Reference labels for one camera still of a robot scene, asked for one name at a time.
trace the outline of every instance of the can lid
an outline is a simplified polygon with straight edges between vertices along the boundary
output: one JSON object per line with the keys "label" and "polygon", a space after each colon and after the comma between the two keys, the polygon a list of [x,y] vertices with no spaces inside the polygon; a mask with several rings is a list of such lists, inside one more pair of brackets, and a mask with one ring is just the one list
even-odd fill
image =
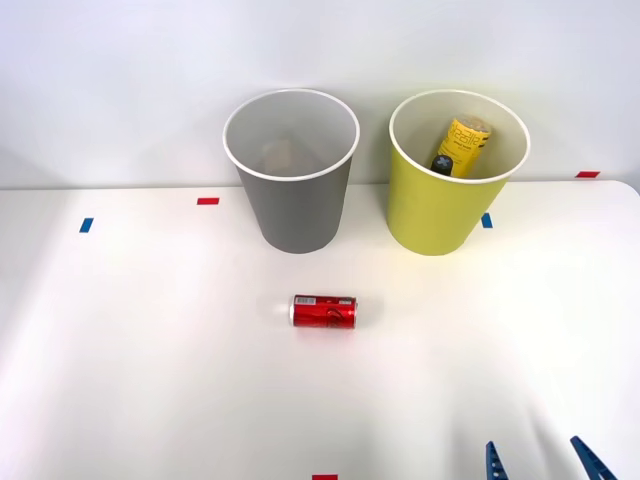
{"label": "can lid", "polygon": [[453,160],[451,160],[451,157],[448,157],[447,155],[436,155],[436,157],[433,159],[433,162],[431,162],[432,172],[450,177],[452,170]]}

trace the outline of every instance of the white wall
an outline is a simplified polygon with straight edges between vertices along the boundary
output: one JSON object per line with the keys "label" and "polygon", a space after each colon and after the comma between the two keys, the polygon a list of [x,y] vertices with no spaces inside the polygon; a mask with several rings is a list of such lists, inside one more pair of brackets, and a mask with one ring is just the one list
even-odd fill
{"label": "white wall", "polygon": [[384,180],[387,121],[434,87],[529,125],[520,178],[640,187],[633,0],[0,0],[0,187],[237,184],[241,101],[334,93],[363,128],[352,182]]}

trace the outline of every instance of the gray cup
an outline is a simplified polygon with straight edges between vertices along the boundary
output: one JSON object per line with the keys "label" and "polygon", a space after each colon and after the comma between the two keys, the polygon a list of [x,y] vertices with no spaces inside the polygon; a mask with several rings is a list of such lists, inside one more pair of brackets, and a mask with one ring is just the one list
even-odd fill
{"label": "gray cup", "polygon": [[267,242],[308,253],[333,239],[359,138],[351,109],[315,90],[267,93],[233,112],[224,148]]}

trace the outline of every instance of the can label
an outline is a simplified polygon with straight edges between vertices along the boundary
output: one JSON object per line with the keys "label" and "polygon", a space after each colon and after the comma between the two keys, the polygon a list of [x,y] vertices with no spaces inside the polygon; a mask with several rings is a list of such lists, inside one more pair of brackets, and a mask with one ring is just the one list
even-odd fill
{"label": "can label", "polygon": [[438,148],[438,155],[446,155],[453,161],[453,177],[466,178],[469,175],[490,135],[488,130],[476,130],[457,118],[453,119],[447,136]]}
{"label": "can label", "polygon": [[296,327],[355,328],[357,306],[353,297],[296,295],[291,323]]}

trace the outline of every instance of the white table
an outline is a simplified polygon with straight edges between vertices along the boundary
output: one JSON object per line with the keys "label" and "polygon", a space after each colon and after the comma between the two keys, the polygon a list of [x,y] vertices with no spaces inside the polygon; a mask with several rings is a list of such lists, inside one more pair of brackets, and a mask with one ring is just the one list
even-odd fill
{"label": "white table", "polygon": [[[483,480],[493,440],[586,480],[574,434],[638,478],[635,191],[513,183],[431,258],[385,192],[302,256],[240,188],[0,192],[0,479]],[[291,327],[295,293],[357,296],[356,330]]]}

